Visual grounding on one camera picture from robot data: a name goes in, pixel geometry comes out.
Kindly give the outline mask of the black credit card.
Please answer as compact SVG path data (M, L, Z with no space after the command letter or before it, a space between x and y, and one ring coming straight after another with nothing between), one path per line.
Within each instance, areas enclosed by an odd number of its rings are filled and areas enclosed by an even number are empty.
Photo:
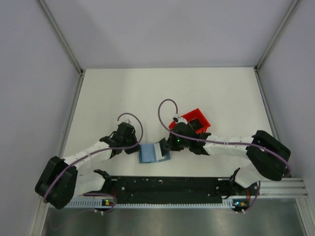
M166 147L166 139L165 138L162 138L160 141L159 141L159 147L160 147L160 150L161 152L168 152L168 149Z

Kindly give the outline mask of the blue leather card holder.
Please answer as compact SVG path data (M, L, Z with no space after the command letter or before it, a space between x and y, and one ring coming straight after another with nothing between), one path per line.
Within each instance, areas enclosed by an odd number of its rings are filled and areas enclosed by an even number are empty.
M139 152L139 163L141 164L163 162L170 159L170 152L161 152L158 142L141 145Z

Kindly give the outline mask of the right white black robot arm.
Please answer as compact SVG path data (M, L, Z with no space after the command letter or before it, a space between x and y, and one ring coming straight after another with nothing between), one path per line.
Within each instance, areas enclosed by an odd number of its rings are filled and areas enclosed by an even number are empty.
M249 160L248 165L237 168L230 177L230 190L237 195L264 178L280 181L291 171L288 166L291 151L263 130L249 137L226 137L198 134L188 124L179 122L170 131L165 147L170 151L187 148L196 155L227 155Z

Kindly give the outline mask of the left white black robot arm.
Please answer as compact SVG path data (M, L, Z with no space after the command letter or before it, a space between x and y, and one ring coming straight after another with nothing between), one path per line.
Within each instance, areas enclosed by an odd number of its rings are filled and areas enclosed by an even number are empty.
M99 164L122 151L132 154L139 150L135 128L122 122L116 131L79 153L50 158L35 185L35 192L57 209L64 208L72 198L83 195L116 196L111 176L101 170Z

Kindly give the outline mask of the red plastic bin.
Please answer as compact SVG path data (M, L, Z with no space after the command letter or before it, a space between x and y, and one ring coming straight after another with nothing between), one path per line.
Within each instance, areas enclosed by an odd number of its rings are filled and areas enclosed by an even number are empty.
M173 118L173 121L169 125L169 129L173 129L178 122L187 124L197 134L206 133L207 129L211 126L199 108L196 108L181 116L176 114L176 116Z

